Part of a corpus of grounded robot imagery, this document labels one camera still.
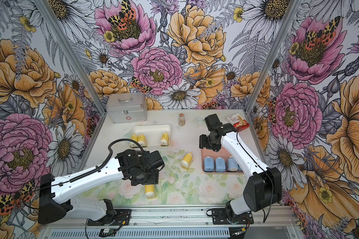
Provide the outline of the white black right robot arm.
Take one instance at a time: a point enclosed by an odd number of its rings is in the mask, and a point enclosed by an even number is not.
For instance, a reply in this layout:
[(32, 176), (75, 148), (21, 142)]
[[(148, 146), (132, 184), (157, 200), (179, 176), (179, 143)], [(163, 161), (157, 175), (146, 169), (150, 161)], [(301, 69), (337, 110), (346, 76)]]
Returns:
[(262, 162), (244, 143), (236, 128), (223, 124), (216, 114), (207, 116), (209, 134), (199, 137), (199, 148), (218, 152), (226, 149), (248, 177), (242, 196), (226, 203), (225, 213), (230, 222), (237, 222), (250, 212), (268, 208), (282, 199), (282, 179), (277, 168)]

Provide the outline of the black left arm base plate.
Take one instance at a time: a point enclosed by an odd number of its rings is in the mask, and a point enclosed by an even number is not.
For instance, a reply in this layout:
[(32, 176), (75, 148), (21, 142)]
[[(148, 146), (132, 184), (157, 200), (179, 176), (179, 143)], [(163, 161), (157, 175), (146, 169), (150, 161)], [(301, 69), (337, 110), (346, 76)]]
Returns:
[(131, 219), (131, 209), (116, 209), (113, 216), (105, 216), (98, 221), (88, 220), (88, 226), (128, 226)]

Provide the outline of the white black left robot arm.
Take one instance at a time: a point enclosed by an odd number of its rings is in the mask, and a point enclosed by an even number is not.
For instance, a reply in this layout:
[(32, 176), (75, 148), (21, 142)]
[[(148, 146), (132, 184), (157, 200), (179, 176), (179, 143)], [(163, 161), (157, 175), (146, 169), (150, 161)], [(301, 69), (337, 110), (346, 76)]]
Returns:
[(128, 149), (97, 165), (74, 174), (41, 177), (38, 223), (57, 222), (63, 218), (89, 219), (96, 225), (112, 223), (116, 218), (110, 199), (89, 200), (80, 197), (82, 192), (116, 180), (129, 181), (131, 186), (155, 185), (165, 163), (158, 151), (138, 152)]

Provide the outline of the yellow pencil sharpener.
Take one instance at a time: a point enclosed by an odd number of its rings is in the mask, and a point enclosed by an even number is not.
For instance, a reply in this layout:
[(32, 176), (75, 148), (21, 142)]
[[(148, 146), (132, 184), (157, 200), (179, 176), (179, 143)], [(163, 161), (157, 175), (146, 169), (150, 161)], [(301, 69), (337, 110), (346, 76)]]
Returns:
[(141, 147), (146, 147), (147, 146), (147, 139), (146, 139), (144, 134), (138, 135), (138, 144)]
[(137, 144), (138, 143), (138, 136), (136, 134), (132, 134), (131, 138), (132, 141), (130, 142), (130, 147), (131, 148), (137, 148)]
[(156, 196), (154, 185), (145, 185), (145, 196), (147, 198), (154, 198)]
[(167, 132), (164, 132), (160, 139), (161, 146), (168, 146), (169, 141), (170, 141), (169, 134)]
[(180, 162), (181, 167), (189, 169), (192, 163), (192, 153), (187, 153)]

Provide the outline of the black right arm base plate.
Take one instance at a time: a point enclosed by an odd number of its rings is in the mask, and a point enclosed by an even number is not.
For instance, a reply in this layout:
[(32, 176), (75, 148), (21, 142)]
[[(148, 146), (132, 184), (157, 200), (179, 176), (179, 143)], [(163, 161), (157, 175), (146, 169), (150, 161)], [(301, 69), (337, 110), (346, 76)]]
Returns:
[(250, 226), (254, 223), (251, 212), (236, 215), (227, 208), (212, 208), (206, 210), (206, 215), (211, 217), (214, 225), (245, 225)]

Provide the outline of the blue pencil sharpener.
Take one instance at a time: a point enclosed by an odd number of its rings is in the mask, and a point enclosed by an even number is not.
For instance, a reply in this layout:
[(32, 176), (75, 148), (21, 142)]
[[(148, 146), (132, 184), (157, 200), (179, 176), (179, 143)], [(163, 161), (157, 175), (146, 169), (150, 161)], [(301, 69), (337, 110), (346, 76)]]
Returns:
[(212, 157), (205, 157), (203, 160), (203, 171), (204, 172), (214, 172), (214, 159)]
[(223, 173), (226, 171), (225, 159), (218, 157), (215, 159), (215, 172)]
[(231, 156), (228, 160), (227, 160), (227, 171), (229, 172), (236, 172), (239, 170), (239, 165), (236, 162), (236, 160)]

